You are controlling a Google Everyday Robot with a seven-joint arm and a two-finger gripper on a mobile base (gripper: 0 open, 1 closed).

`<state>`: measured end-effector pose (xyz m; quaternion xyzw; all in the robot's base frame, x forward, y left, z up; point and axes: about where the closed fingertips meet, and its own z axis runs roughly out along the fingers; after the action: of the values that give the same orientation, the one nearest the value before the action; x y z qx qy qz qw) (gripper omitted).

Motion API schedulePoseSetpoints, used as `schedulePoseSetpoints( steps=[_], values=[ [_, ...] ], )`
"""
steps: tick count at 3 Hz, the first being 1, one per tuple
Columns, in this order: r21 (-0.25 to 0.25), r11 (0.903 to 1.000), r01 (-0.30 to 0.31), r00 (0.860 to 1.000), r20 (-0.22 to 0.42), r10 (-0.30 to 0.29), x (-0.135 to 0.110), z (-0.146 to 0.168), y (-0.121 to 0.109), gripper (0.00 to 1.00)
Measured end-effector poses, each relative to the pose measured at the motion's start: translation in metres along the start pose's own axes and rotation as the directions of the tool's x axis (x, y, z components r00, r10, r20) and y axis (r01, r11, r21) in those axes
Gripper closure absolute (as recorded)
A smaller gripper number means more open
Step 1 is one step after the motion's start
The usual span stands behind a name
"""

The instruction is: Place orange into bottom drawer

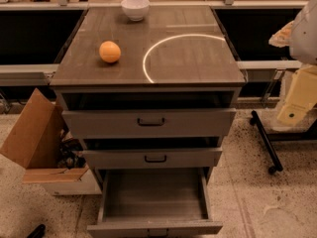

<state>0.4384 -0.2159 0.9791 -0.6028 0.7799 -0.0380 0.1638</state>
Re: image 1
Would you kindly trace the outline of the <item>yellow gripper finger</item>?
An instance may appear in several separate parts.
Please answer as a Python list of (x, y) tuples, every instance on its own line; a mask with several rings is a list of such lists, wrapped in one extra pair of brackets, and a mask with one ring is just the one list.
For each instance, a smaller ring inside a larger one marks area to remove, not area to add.
[(277, 121), (286, 126), (295, 126), (316, 104), (317, 65), (306, 65), (292, 75)]

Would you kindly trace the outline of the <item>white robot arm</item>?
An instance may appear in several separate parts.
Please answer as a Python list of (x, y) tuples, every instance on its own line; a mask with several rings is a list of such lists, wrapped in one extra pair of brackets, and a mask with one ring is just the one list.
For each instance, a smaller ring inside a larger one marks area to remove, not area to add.
[(292, 75), (277, 115), (281, 124), (295, 126), (317, 104), (317, 0), (309, 0), (268, 43), (278, 48), (289, 47), (290, 56), (302, 63)]

